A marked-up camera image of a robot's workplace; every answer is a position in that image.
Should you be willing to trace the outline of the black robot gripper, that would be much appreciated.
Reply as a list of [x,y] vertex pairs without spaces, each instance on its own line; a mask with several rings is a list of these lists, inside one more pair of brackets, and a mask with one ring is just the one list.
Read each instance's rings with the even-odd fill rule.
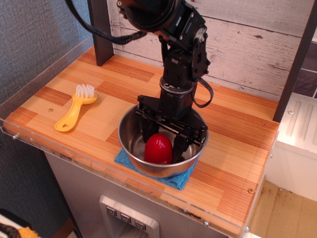
[[196,103],[195,93],[196,89],[161,89],[159,98],[145,95],[137,98],[143,141],[146,143],[160,128],[173,133],[173,163],[185,161],[182,154],[208,130],[204,120],[192,108]]

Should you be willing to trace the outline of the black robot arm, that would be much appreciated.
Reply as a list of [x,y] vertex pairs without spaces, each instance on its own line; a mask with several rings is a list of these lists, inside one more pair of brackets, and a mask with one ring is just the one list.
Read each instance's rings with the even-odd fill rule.
[[154,33],[161,43],[160,96],[138,97],[143,140],[161,127],[173,132],[173,162],[182,162],[188,147],[201,145],[207,135],[206,124],[192,108],[197,85],[208,87],[203,80],[210,65],[205,20],[184,0],[120,0],[117,6],[135,28]]

